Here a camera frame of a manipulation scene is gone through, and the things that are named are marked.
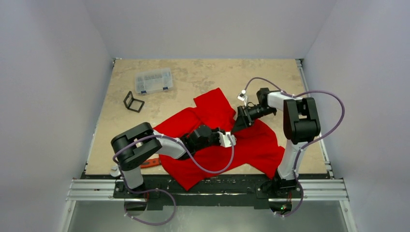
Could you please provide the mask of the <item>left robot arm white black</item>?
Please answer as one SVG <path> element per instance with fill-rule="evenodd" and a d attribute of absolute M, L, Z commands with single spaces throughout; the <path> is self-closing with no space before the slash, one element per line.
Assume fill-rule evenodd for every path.
<path fill-rule="evenodd" d="M 235 138 L 220 128 L 212 129 L 201 125 L 191 133 L 179 138 L 166 136 L 144 122 L 111 140 L 115 153 L 113 160 L 126 181 L 125 191 L 133 198 L 144 193 L 141 165 L 153 154 L 171 157 L 175 160 L 192 159 L 200 150 L 219 145 L 231 147 Z"/>

